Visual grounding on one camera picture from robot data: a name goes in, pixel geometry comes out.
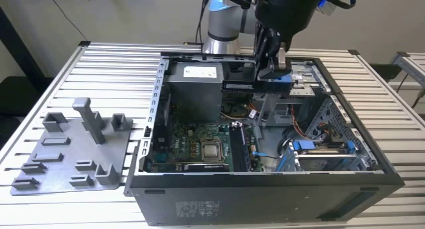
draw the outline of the metal rail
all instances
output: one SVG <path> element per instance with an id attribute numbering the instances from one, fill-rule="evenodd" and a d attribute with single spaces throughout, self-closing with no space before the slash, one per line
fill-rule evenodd
<path id="1" fill-rule="evenodd" d="M 9 184 L 40 139 L 45 113 L 62 112 L 66 117 L 77 117 L 72 109 L 74 97 L 90 97 L 93 110 L 100 111 L 102 116 L 120 112 L 134 119 L 121 178 L 121 182 L 125 182 L 137 146 L 133 140 L 142 137 L 145 118 L 149 115 L 146 109 L 161 51 L 198 52 L 200 48 L 186 45 L 108 43 L 78 47 L 0 151 L 0 225 L 25 225 L 26 229 L 148 228 L 134 199 L 122 195 L 124 187 L 110 191 L 12 197 Z M 242 48 L 241 51 L 249 54 L 252 48 Z M 321 58 L 406 186 L 346 223 L 214 228 L 423 228 L 423 121 L 359 56 L 353 56 L 347 51 L 306 49 L 291 50 L 287 55 Z"/>
<path id="2" fill-rule="evenodd" d="M 425 87 L 425 53 L 398 52 L 393 64 L 413 77 L 418 84 Z"/>

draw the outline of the label sticker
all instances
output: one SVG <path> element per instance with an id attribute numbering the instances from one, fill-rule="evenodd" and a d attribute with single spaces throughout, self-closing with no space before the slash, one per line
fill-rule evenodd
<path id="1" fill-rule="evenodd" d="M 184 77 L 217 78 L 217 68 L 205 66 L 186 66 Z"/>
<path id="2" fill-rule="evenodd" d="M 302 79 L 302 76 L 299 76 L 298 74 L 291 74 L 291 78 L 293 79 Z"/>
<path id="3" fill-rule="evenodd" d="M 226 84 L 226 89 L 253 89 L 252 85 Z"/>
<path id="4" fill-rule="evenodd" d="M 217 217 L 220 201 L 176 202 L 176 213 L 180 218 Z"/>
<path id="5" fill-rule="evenodd" d="M 250 110 L 250 112 L 249 112 L 249 118 L 253 118 L 256 114 L 257 114 L 257 111 L 256 111 L 256 110 Z"/>
<path id="6" fill-rule="evenodd" d="M 291 70 L 294 71 L 303 71 L 305 70 L 305 66 L 299 66 L 299 65 L 291 65 Z"/>

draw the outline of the green circuit board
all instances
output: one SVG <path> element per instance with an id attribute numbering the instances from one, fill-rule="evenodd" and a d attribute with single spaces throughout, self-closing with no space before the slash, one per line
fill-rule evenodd
<path id="1" fill-rule="evenodd" d="M 249 148 L 256 145 L 250 126 L 245 128 L 245 134 L 245 142 Z M 220 143 L 220 161 L 202 161 L 202 141 Z M 170 151 L 166 156 L 162 153 L 154 153 L 154 171 L 180 172 L 181 167 L 189 163 L 224 163 L 229 165 L 230 172 L 233 171 L 228 125 L 173 124 Z"/>

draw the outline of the black cable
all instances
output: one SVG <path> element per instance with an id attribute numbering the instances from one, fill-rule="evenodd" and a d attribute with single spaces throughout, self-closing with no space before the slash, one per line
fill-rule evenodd
<path id="1" fill-rule="evenodd" d="M 273 158 L 273 159 L 279 159 L 279 157 L 272 157 L 272 156 L 264 156 L 264 157 Z"/>
<path id="2" fill-rule="evenodd" d="M 419 97 L 417 97 L 417 99 L 414 100 L 414 102 L 413 102 L 413 105 L 411 105 L 411 109 L 414 108 L 414 106 L 417 106 L 417 104 L 418 104 L 418 102 L 419 102 Z"/>
<path id="3" fill-rule="evenodd" d="M 293 128 L 293 125 L 287 126 L 283 131 L 281 132 L 281 137 L 282 138 L 286 138 L 287 137 L 287 134 L 290 133 L 290 131 L 293 131 L 294 128 Z"/>
<path id="4" fill-rule="evenodd" d="M 197 24 L 197 32 L 194 34 L 194 43 L 198 42 L 200 28 L 201 28 L 201 19 L 202 19 L 202 9 L 204 9 L 205 0 L 201 2 L 201 11 L 200 11 L 200 19 Z"/>
<path id="5" fill-rule="evenodd" d="M 208 5 L 209 0 L 202 0 L 201 4 L 201 13 L 200 13 L 200 20 L 198 20 L 198 26 L 197 26 L 197 32 L 196 32 L 196 37 L 194 37 L 194 42 L 198 42 L 198 36 L 200 36 L 200 42 L 202 44 L 202 18 L 204 18 L 204 12 L 205 12 L 205 7 Z"/>
<path id="6" fill-rule="evenodd" d="M 403 82 L 405 82 L 407 76 L 409 76 L 409 74 L 406 73 L 403 79 L 402 79 L 401 82 L 399 82 L 398 88 L 397 88 L 397 90 L 395 90 L 397 93 L 398 93 L 398 91 L 399 91 L 401 85 L 403 84 Z"/>
<path id="7" fill-rule="evenodd" d="M 73 22 L 72 22 L 72 21 L 69 20 L 69 18 L 66 17 L 66 14 L 64 13 L 62 9 L 60 8 L 57 2 L 56 2 L 54 0 L 52 0 L 52 1 L 53 1 L 53 3 L 56 4 L 56 6 L 57 6 L 58 10 L 61 11 L 61 13 L 64 14 L 65 19 L 66 19 L 68 22 L 73 25 L 74 29 L 80 32 L 82 38 L 86 40 L 86 38 L 85 38 L 85 36 L 84 36 L 84 34 L 82 34 L 82 32 L 80 31 L 80 29 L 77 28 L 77 26 L 73 24 Z"/>
<path id="8" fill-rule="evenodd" d="M 355 0 L 350 0 L 350 4 L 342 2 L 341 0 L 326 0 L 326 1 L 342 9 L 350 9 L 351 7 L 355 6 Z"/>

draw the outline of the motherboard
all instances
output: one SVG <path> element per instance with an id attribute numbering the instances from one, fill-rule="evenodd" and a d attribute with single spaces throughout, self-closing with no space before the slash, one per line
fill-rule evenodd
<path id="1" fill-rule="evenodd" d="M 233 159 L 234 150 L 232 145 L 241 143 L 237 150 L 246 153 L 249 167 L 248 171 L 261 170 L 257 158 L 250 157 L 256 150 L 256 140 L 252 126 L 242 128 L 240 138 L 232 138 L 229 134 L 230 126 L 226 124 L 176 123 L 172 126 L 172 136 L 168 152 L 154 152 L 153 171 L 154 172 L 188 172 L 188 166 L 196 164 L 209 166 L 222 166 L 229 172 L 234 171 Z"/>

